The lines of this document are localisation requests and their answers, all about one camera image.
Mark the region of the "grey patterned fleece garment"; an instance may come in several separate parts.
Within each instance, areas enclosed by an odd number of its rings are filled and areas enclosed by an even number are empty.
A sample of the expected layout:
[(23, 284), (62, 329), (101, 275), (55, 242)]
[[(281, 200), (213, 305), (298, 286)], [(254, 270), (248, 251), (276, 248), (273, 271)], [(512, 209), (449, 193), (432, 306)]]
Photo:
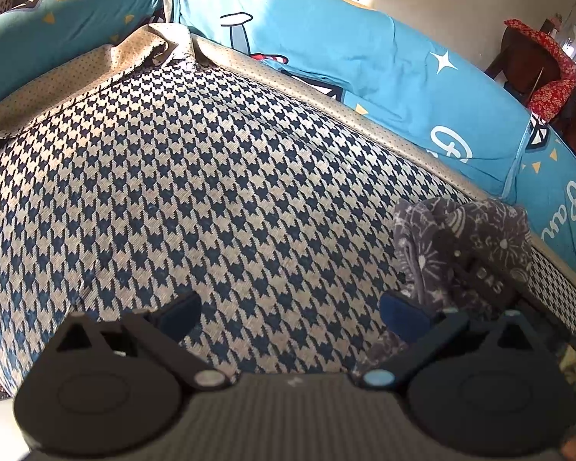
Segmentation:
[(494, 199), (459, 204), (449, 198), (432, 198), (418, 203), (402, 200), (395, 206), (395, 255), (406, 280), (402, 288), (387, 292), (398, 292), (424, 307), (464, 310), (481, 320), (501, 313), (455, 276), (449, 254), (441, 251), (442, 236), (456, 238), (460, 245), (528, 285), (531, 232), (522, 207)]

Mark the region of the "houndstooth sofa cushion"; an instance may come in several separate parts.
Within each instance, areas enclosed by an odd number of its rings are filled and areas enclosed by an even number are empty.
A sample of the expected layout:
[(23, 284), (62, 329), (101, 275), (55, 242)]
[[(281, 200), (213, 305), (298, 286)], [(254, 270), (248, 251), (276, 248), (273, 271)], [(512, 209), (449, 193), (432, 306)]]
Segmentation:
[(221, 370), (348, 370), (405, 279), (397, 202), (483, 192), (399, 136), (179, 25), (152, 25), (0, 104), (0, 383), (64, 317), (194, 290)]

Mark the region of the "blue cartoon print pillow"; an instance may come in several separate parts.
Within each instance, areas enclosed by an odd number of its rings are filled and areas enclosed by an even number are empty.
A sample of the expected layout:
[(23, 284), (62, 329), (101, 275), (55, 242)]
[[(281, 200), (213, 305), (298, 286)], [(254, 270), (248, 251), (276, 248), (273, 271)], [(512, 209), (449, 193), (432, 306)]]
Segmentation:
[(576, 85), (570, 61), (521, 104), (459, 54), (345, 0), (29, 0), (0, 14), (0, 101), (152, 20), (304, 82), (525, 207), (576, 272), (576, 155), (550, 127)]

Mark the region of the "red floral cloth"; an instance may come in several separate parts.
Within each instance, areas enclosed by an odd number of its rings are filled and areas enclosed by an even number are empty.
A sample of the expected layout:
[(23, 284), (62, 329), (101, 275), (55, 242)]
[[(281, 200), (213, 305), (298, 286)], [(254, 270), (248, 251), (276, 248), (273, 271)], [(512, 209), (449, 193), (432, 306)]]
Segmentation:
[(546, 52), (554, 62), (554, 70), (540, 72), (536, 86), (530, 87), (531, 97), (528, 99), (528, 109), (543, 121), (551, 121), (562, 110), (576, 88), (576, 64), (566, 54), (562, 47), (548, 33), (536, 30), (518, 19), (505, 21), (507, 29), (517, 31), (531, 45), (536, 45)]

